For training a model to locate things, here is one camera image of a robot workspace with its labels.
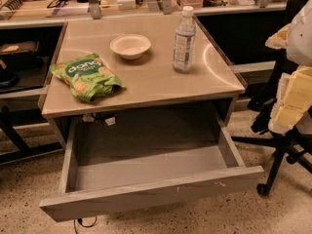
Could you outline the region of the yellow foam padded gripper finger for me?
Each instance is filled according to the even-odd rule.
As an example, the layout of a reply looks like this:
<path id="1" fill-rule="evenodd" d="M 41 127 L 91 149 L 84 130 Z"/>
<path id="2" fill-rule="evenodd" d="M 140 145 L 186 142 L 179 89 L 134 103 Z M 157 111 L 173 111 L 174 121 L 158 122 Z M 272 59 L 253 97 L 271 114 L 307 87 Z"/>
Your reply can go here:
<path id="1" fill-rule="evenodd" d="M 298 65 L 292 73 L 282 73 L 268 128 L 284 135 L 291 130 L 312 105 L 312 48 L 311 34 L 291 23 L 270 36 L 265 46 L 271 49 L 285 49 L 287 58 Z"/>

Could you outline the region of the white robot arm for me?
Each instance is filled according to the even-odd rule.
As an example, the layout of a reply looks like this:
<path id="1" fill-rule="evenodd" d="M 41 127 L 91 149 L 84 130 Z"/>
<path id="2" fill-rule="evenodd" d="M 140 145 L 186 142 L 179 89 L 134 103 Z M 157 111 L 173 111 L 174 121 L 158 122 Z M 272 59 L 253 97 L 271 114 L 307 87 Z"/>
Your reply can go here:
<path id="1" fill-rule="evenodd" d="M 283 73 L 268 128 L 277 134 L 291 130 L 312 105 L 312 0 L 265 42 L 271 49 L 285 49 L 288 60 L 298 65 L 291 75 Z"/>

